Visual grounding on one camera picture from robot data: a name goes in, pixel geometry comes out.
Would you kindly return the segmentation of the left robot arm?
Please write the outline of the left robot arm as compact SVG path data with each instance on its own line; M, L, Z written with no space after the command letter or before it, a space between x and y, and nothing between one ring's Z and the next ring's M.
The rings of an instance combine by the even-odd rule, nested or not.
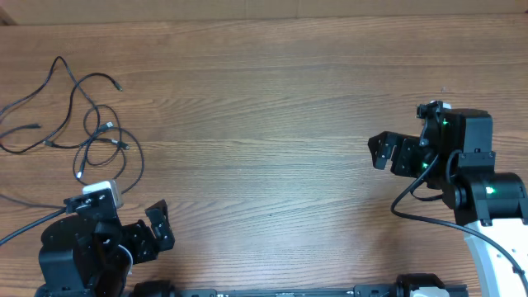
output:
M45 283L37 296L121 296L132 266L158 258L175 239L165 200L145 210L150 220L123 225L113 201L69 202L72 216L41 235Z

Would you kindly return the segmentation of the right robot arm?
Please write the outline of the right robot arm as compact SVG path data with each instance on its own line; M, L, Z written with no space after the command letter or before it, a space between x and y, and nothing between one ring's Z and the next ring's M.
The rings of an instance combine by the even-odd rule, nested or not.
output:
M368 141L376 169L390 165L412 183L391 212L404 219L436 224L464 233L484 296L527 294L527 189L513 172L496 172L493 118L476 109L420 105L418 136L384 131ZM453 222L396 209L421 185L440 193Z

